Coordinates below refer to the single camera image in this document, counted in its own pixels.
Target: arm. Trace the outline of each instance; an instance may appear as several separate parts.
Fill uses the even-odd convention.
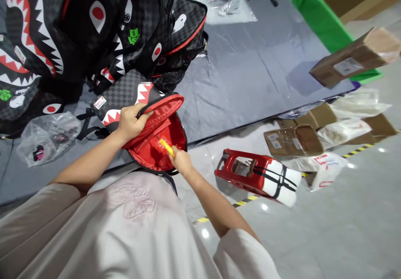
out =
[[[118,129],[89,152],[75,160],[49,184],[70,184],[75,186],[82,194],[87,194],[110,164],[117,151],[143,130],[146,121],[153,114],[151,111],[137,119],[138,112],[145,106],[145,104],[136,104],[122,108]]]
[[[192,166],[190,155],[175,146],[173,150],[175,158],[169,155],[172,164],[195,191],[218,236],[222,238],[230,229],[242,229],[259,241],[242,215]]]

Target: green backdrop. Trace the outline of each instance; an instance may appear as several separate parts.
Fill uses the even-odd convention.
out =
[[[324,0],[291,1],[329,52],[334,53],[354,41]],[[353,76],[350,80],[365,84],[380,77],[382,77],[381,72],[374,69]]]

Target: yellow and black tape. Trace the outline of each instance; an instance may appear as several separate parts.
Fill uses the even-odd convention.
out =
[[[364,150],[366,150],[366,149],[368,149],[368,148],[370,148],[370,147],[372,147],[372,146],[373,146],[372,144],[365,144],[364,146],[361,146],[361,147],[359,147],[359,148],[357,148],[357,149],[355,149],[355,150],[353,150],[353,151],[351,151],[351,152],[349,152],[349,153],[343,155],[342,157],[345,158],[345,159],[347,159],[347,158],[349,158],[349,157],[351,157],[351,156],[353,156],[353,155],[356,155],[356,154],[358,154],[358,153],[360,153],[360,152],[363,152]],[[303,176],[303,177],[306,177],[307,175],[310,175],[310,174],[311,174],[311,172],[304,172],[304,173],[302,173],[302,176]],[[249,202],[251,202],[251,201],[253,201],[253,200],[257,200],[257,199],[260,198],[260,197],[261,197],[260,195],[251,195],[251,196],[247,197],[246,199],[243,199],[243,200],[241,200],[241,201],[239,201],[239,202],[233,204],[233,206],[234,206],[234,208],[237,208],[237,207],[243,206],[243,205],[245,205],[246,203],[249,203]],[[209,221],[209,219],[208,219],[207,217],[202,217],[202,218],[200,218],[200,219],[194,221],[192,224],[193,224],[194,226],[196,226],[196,225],[198,225],[198,224],[200,224],[200,223],[206,223],[206,222],[208,222],[208,221]]]

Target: gray tablecloth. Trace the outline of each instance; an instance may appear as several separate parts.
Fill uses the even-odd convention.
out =
[[[258,22],[205,26],[208,55],[196,58],[176,91],[188,142],[196,142],[353,88],[321,86],[308,71],[329,53],[290,0],[249,2]],[[94,95],[84,92],[66,110],[82,114]],[[97,119],[94,125],[101,126]],[[35,193],[98,140],[75,141],[54,162],[28,168],[16,155],[19,140],[0,141],[0,204]],[[109,167],[130,162],[121,151]]]

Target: yellow screwdriver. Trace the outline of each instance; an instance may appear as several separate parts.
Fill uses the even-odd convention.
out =
[[[168,151],[168,153],[169,153],[173,158],[175,158],[174,151],[173,151],[173,149],[167,144],[167,142],[164,141],[164,139],[161,139],[161,138],[160,138],[159,136],[157,136],[157,135],[156,135],[156,137],[159,139],[160,143],[162,144],[162,146],[164,146],[164,148]]]

